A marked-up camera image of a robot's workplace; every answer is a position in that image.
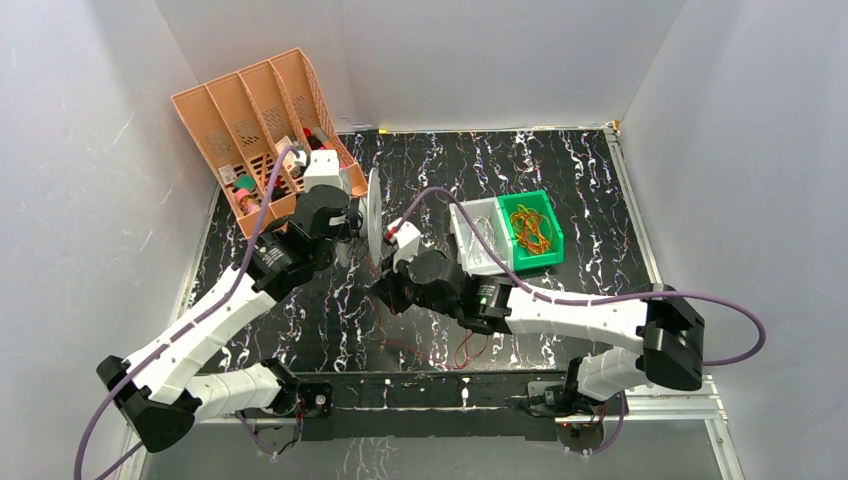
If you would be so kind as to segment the white perforated filament spool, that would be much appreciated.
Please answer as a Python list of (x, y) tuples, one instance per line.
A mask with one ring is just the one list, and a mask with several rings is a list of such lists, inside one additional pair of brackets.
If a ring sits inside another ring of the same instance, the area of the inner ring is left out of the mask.
[(382, 255), (383, 221), (382, 193), (379, 171), (372, 167), (367, 176), (367, 191), (355, 194), (353, 188), (354, 171), (345, 169), (343, 186), (352, 194), (349, 208), (343, 216), (343, 223), (336, 237), (336, 259), (339, 264), (348, 267), (352, 260), (353, 245), (360, 241), (367, 245), (369, 258), (378, 266)]

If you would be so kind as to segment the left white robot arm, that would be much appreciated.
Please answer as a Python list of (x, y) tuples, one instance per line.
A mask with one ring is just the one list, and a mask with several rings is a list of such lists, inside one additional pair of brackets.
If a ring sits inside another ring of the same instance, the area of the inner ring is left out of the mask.
[(278, 360), (224, 374), (199, 371), (236, 333), (333, 264), (338, 239), (361, 222), (358, 207), (339, 187), (309, 189), (292, 214), (255, 230), (242, 264), (155, 340), (98, 365), (110, 400), (148, 452), (174, 446), (208, 419), (248, 409), (291, 416), (312, 405), (306, 384)]

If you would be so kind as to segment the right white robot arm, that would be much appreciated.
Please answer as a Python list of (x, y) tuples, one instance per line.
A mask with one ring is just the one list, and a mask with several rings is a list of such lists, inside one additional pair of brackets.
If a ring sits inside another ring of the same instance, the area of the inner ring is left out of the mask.
[(704, 320), (676, 291), (621, 300), (525, 290), (507, 276), (469, 275), (431, 250), (412, 260), (384, 260), (369, 292), (394, 314), (417, 306), (481, 335), (551, 334), (610, 345), (569, 364), (563, 399), (577, 414), (635, 386), (696, 391), (702, 385)]

